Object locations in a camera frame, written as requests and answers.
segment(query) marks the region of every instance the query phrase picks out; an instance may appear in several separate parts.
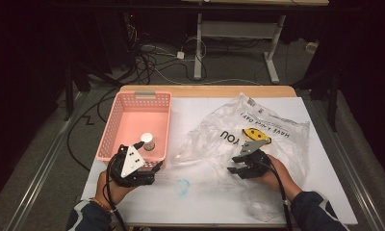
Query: floor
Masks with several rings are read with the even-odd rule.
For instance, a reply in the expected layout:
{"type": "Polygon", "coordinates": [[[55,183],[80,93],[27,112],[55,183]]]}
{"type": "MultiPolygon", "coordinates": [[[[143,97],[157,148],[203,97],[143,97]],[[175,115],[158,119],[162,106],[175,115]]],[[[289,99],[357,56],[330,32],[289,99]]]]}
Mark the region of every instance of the floor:
{"type": "MultiPolygon", "coordinates": [[[[279,85],[300,80],[313,55],[305,52],[307,42],[279,44],[274,63],[279,85]]],[[[174,59],[177,48],[162,43],[146,44],[142,50],[146,60],[138,60],[139,68],[124,79],[131,84],[150,85],[271,85],[262,52],[268,50],[266,40],[208,41],[204,79],[192,80],[193,52],[184,61],[174,59]]],[[[115,70],[113,77],[126,70],[115,70]]],[[[0,194],[0,230],[62,230],[70,209],[80,199],[88,173],[73,159],[89,167],[100,141],[110,105],[96,103],[112,96],[112,86],[90,76],[91,91],[75,94],[75,111],[64,121],[64,96],[60,108],[38,130],[36,137],[16,166],[0,194]]],[[[385,173],[370,146],[352,118],[347,103],[339,94],[337,127],[333,133],[325,121],[326,102],[311,100],[308,91],[298,91],[303,98],[321,142],[349,197],[358,225],[350,230],[385,230],[385,173]]]]}

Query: plastic bag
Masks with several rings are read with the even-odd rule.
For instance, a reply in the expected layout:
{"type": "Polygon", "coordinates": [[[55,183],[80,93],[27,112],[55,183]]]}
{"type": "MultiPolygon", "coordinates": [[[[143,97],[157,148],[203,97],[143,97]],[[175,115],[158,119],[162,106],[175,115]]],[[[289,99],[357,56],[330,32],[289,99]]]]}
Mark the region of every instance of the plastic bag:
{"type": "Polygon", "coordinates": [[[194,167],[188,163],[199,161],[210,166],[213,174],[207,180],[211,184],[217,184],[222,190],[240,190],[248,212],[261,221],[268,221],[283,214],[280,194],[227,170],[235,164],[231,158],[238,156],[244,142],[249,141],[243,133],[246,128],[259,129],[271,138],[271,144],[261,149],[279,159],[301,186],[309,170],[309,122],[282,118],[242,93],[207,115],[190,131],[172,163],[194,167]]]}

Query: gray carpet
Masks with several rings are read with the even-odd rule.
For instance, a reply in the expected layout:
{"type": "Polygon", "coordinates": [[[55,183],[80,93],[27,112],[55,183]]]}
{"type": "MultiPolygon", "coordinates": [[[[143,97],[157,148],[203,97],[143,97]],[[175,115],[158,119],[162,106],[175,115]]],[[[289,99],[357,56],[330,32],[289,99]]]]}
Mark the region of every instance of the gray carpet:
{"type": "MultiPolygon", "coordinates": [[[[290,46],[279,44],[273,61],[281,79],[281,85],[295,83],[304,75],[312,58],[311,54],[304,52],[305,45],[306,43],[302,40],[290,46]]],[[[165,53],[175,54],[177,51],[164,44],[160,47],[166,49],[166,51],[162,50],[165,53]]],[[[229,51],[221,58],[211,57],[223,54],[224,50],[209,48],[207,57],[203,61],[207,74],[204,81],[188,80],[185,67],[180,64],[187,67],[188,74],[192,77],[193,63],[177,62],[179,64],[172,66],[169,65],[173,63],[157,65],[156,68],[161,69],[161,74],[158,72],[152,74],[150,84],[190,85],[215,82],[213,85],[270,85],[271,81],[261,54],[267,51],[268,47],[267,42],[261,41],[254,47],[229,51]]],[[[155,55],[154,57],[158,63],[172,59],[166,56],[155,55]]],[[[146,81],[147,79],[134,84],[143,84],[146,81]]],[[[43,123],[0,194],[0,230],[64,229],[70,209],[79,200],[88,177],[88,173],[69,155],[66,145],[67,131],[77,118],[98,102],[110,88],[110,86],[93,82],[89,93],[78,94],[76,110],[70,121],[64,122],[65,108],[62,101],[61,107],[43,123]],[[34,183],[34,189],[30,188],[31,183],[34,183]],[[24,197],[26,192],[29,192],[31,199],[24,197]]],[[[336,117],[338,132],[333,133],[325,121],[326,102],[312,101],[308,91],[299,91],[298,95],[302,96],[306,104],[321,142],[357,216],[359,224],[349,227],[350,230],[385,230],[385,173],[349,112],[343,96],[340,93],[338,99],[336,117]],[[370,201],[372,206],[364,205],[364,201],[370,201]]],[[[101,106],[100,111],[104,118],[109,116],[110,102],[112,101],[101,106]]],[[[69,140],[75,156],[85,166],[90,167],[105,123],[99,118],[95,109],[90,110],[86,115],[88,117],[81,118],[72,130],[69,140]]]]}

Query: pink basket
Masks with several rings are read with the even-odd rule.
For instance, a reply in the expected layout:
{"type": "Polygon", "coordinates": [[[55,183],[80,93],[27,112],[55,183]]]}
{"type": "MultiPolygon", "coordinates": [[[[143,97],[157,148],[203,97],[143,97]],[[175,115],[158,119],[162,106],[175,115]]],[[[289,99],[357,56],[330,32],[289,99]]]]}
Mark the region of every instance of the pink basket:
{"type": "Polygon", "coordinates": [[[166,91],[120,91],[115,96],[111,114],[96,153],[96,159],[108,164],[121,144],[141,141],[141,135],[153,135],[155,147],[138,151],[145,160],[141,170],[150,170],[163,161],[166,167],[167,138],[171,93],[166,91]]]}

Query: table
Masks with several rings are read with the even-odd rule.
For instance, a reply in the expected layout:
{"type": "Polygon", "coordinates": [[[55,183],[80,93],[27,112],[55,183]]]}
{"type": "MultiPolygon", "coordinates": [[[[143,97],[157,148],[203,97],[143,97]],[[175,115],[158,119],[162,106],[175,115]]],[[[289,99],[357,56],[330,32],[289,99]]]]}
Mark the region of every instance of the table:
{"type": "MultiPolygon", "coordinates": [[[[202,117],[228,102],[239,92],[243,92],[257,102],[262,102],[264,107],[276,111],[282,117],[295,121],[310,121],[302,99],[296,97],[294,90],[290,87],[125,86],[122,90],[167,90],[172,92],[168,158],[174,152],[177,143],[183,139],[183,134],[187,134],[199,124],[202,117]],[[207,106],[202,104],[203,100],[207,100],[207,106]],[[200,107],[200,110],[187,110],[196,107],[200,107]]],[[[302,188],[305,191],[315,190],[324,193],[331,201],[341,222],[356,224],[355,215],[313,124],[310,127],[309,142],[310,173],[307,175],[302,188]]],[[[89,198],[94,195],[97,176],[104,169],[106,166],[103,163],[94,160],[82,198],[89,198]]],[[[182,178],[182,174],[182,171],[174,171],[171,168],[171,163],[167,162],[167,167],[156,174],[156,182],[153,185],[137,188],[128,194],[117,205],[127,225],[283,227],[286,224],[284,217],[275,218],[270,222],[262,222],[249,216],[245,212],[244,203],[242,203],[239,194],[219,192],[216,189],[211,191],[211,184],[207,185],[208,193],[194,193],[194,187],[197,185],[192,183],[189,197],[177,197],[174,194],[175,186],[171,182],[182,178]]]]}
{"type": "MultiPolygon", "coordinates": [[[[184,0],[196,2],[202,5],[202,0],[184,0]]],[[[281,6],[327,6],[328,0],[209,0],[205,2],[223,4],[250,4],[250,5],[281,5],[281,6]]],[[[254,23],[254,22],[232,22],[232,21],[206,21],[202,20],[202,13],[198,14],[196,32],[196,50],[194,75],[196,80],[201,79],[202,67],[202,37],[223,37],[223,38],[249,38],[249,39],[271,39],[269,52],[264,53],[264,59],[269,72],[269,77],[274,84],[279,83],[276,68],[273,64],[273,54],[283,29],[286,15],[280,15],[277,23],[254,23]]]]}

